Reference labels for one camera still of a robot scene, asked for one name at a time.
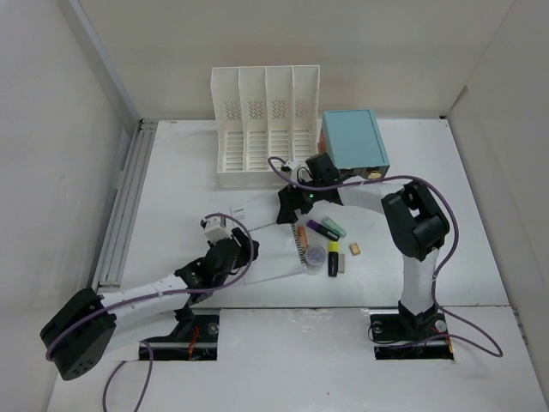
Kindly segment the white spiral notebook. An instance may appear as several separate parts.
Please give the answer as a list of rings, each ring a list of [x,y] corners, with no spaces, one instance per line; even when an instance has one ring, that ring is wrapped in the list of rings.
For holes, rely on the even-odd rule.
[[[305,272],[305,252],[294,224],[276,222],[280,204],[272,195],[231,207],[231,215],[245,225],[259,243],[258,258],[244,276],[251,285]]]

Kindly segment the clear round pin box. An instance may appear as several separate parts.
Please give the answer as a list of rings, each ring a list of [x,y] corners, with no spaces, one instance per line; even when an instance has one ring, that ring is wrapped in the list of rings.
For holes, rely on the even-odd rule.
[[[309,245],[304,254],[308,270],[320,270],[327,259],[326,250],[320,245]]]

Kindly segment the clear drawer gold handle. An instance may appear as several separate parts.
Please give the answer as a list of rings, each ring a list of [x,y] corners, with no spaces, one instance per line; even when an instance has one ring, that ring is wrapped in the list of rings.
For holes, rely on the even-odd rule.
[[[352,177],[361,177],[363,179],[380,179],[384,178],[388,171],[387,167],[355,167],[348,169],[340,169],[340,176],[343,180]]]

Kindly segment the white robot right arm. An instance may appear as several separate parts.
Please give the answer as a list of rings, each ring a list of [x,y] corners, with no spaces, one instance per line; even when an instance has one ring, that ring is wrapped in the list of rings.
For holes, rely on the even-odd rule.
[[[305,161],[311,179],[299,179],[301,165],[277,156],[269,167],[287,185],[278,191],[280,209],[276,222],[293,224],[324,201],[358,207],[385,217],[391,239],[403,257],[403,290],[398,301],[397,327],[403,336],[418,337],[437,314],[430,283],[439,251],[449,233],[449,221],[427,182],[408,177],[394,185],[392,178],[364,179],[341,174],[327,154]]]

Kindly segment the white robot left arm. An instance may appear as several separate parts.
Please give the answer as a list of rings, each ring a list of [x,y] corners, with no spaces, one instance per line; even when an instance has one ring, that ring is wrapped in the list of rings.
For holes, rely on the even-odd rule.
[[[46,359],[64,381],[78,379],[103,355],[156,315],[166,313],[162,330],[172,340],[190,333],[190,307],[229,288],[259,256],[260,243],[239,228],[208,243],[199,257],[170,275],[141,287],[100,294],[92,288],[76,292],[39,333]]]

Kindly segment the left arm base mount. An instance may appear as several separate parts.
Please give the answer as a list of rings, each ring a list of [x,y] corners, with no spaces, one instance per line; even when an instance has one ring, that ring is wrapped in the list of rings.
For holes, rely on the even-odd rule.
[[[147,340],[154,361],[216,361],[220,314],[198,313],[164,336]]]

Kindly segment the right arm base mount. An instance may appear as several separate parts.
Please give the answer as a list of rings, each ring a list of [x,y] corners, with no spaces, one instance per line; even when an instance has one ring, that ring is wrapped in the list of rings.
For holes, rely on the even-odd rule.
[[[377,361],[454,360],[445,316],[437,313],[418,329],[406,326],[395,311],[374,311],[370,314],[368,335],[374,343]]]

